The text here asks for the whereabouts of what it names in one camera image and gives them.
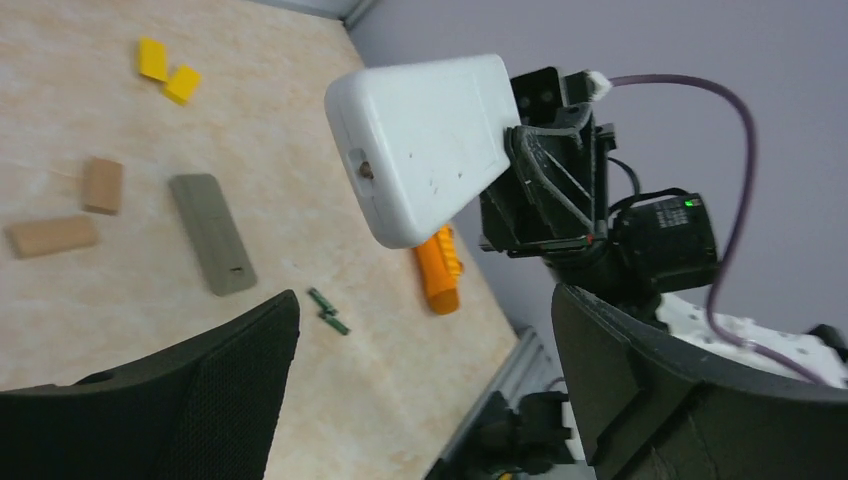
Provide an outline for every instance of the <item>purple cable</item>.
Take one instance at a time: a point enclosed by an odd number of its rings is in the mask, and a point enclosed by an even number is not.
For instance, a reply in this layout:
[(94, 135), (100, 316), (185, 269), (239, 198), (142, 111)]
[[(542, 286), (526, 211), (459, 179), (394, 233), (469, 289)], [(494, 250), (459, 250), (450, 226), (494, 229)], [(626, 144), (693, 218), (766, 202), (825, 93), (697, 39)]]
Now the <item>purple cable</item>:
[(707, 312), (707, 325), (710, 329), (722, 340), (739, 347), (752, 346), (753, 351), (774, 360), (784, 367), (801, 375), (812, 383), (828, 385), (828, 383), (816, 372), (792, 360), (786, 355), (774, 351), (768, 347), (757, 344), (751, 340), (744, 339), (733, 332), (725, 330), (715, 319), (715, 304), (718, 294), (721, 291), (721, 286), (727, 277), (727, 271), (730, 264), (736, 255), (736, 249), (739, 245), (739, 239), (742, 237), (742, 230), (745, 227), (748, 219), (748, 211), (751, 205), (751, 196), (754, 193), (754, 177), (757, 169), (757, 128), (754, 124), (754, 116), (751, 110), (745, 105), (745, 102), (733, 93), (727, 87), (718, 83), (712, 82), (699, 77), (690, 77), (688, 75), (668, 75), (668, 74), (647, 74), (647, 75), (628, 75), (625, 77), (611, 78), (610, 82), (614, 87), (624, 85), (646, 85), (646, 84), (674, 84), (686, 85), (690, 87), (700, 88), (708, 92), (715, 93), (724, 98), (736, 109), (739, 116), (742, 117), (742, 124), (745, 127), (745, 178), (742, 183), (742, 195), (739, 200), (739, 209), (736, 212), (736, 220), (733, 222), (733, 229), (730, 231), (730, 238), (727, 240), (727, 246), (724, 249), (724, 257), (722, 257), (719, 265), (716, 278), (707, 293), (707, 304), (705, 310)]

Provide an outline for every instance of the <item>purple hose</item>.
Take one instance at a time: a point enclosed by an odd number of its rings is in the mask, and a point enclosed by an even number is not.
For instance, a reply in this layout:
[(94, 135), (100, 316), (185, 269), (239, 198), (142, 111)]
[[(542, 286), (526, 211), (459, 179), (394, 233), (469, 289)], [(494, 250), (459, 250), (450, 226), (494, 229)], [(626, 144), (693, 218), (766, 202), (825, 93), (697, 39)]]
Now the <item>purple hose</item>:
[(751, 340), (744, 339), (733, 332), (725, 330), (715, 319), (715, 304), (718, 294), (721, 291), (721, 286), (727, 277), (727, 271), (733, 258), (736, 255), (736, 249), (739, 244), (739, 239), (742, 237), (742, 230), (748, 219), (748, 211), (750, 210), (751, 197), (754, 193), (754, 177), (757, 169), (757, 128), (754, 124), (754, 116), (745, 105), (745, 102), (733, 93), (727, 87), (718, 83), (712, 82), (698, 77), (690, 77), (688, 75), (667, 75), (667, 74), (647, 74), (647, 75), (628, 75), (626, 77), (611, 78), (610, 82), (614, 87), (624, 85), (645, 85), (645, 84), (674, 84), (686, 85), (690, 87), (700, 88), (708, 92), (715, 93), (721, 96), (736, 109), (739, 116), (742, 117), (742, 124), (745, 127), (745, 177), (742, 183), (742, 196), (739, 200), (739, 209), (736, 212), (736, 220), (733, 222), (733, 229), (730, 231), (730, 238), (727, 240), (727, 246), (724, 249), (724, 256), (719, 265), (718, 272), (713, 284), (710, 286), (707, 293), (707, 304), (705, 310), (707, 312), (707, 325), (710, 329), (722, 340), (739, 347), (752, 346), (753, 351), (760, 355), (770, 358), (784, 367), (794, 371), (807, 380), (827, 385), (828, 383), (816, 372), (792, 360), (786, 355), (774, 351), (763, 345), (759, 345)]

